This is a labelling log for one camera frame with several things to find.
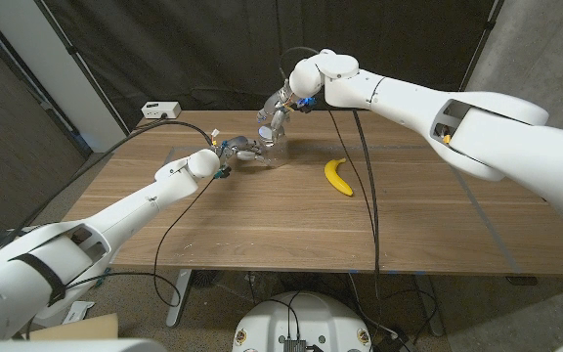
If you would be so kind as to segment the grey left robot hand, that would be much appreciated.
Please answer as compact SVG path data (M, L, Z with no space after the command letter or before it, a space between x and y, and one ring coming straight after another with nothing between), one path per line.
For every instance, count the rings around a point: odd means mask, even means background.
M228 160L233 156L243 161L256 160L263 164L266 163L260 143L244 136L218 142L214 146L214 151L219 157L221 168L228 166Z

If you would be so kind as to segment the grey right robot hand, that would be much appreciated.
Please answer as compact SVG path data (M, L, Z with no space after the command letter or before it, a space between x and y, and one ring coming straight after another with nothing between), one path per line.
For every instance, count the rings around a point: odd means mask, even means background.
M257 112L257 121L262 124L258 133L264 146L273 146L284 134L283 123L289 119L292 111L310 112L316 105L314 97L300 98L290 88L289 80L274 93Z

